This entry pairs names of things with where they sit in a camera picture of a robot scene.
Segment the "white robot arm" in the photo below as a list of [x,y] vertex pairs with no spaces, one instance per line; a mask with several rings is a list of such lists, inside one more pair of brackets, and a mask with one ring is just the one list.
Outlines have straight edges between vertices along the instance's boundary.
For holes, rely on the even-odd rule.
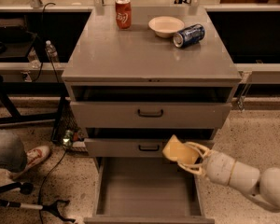
[[280,168],[258,168],[197,143],[181,143],[177,164],[214,184],[237,190],[263,209],[280,212]]

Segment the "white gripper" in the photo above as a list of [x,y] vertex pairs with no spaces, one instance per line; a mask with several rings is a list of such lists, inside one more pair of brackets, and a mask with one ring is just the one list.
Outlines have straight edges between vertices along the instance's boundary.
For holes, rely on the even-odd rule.
[[[204,162],[205,172],[208,179],[216,184],[227,186],[231,177],[231,170],[235,164],[235,159],[231,156],[222,153],[213,151],[195,142],[187,142],[187,147],[191,147],[198,152],[201,158],[206,158]],[[177,164],[183,170],[193,174],[193,175],[202,175],[203,166],[199,164],[185,164],[179,162]]]

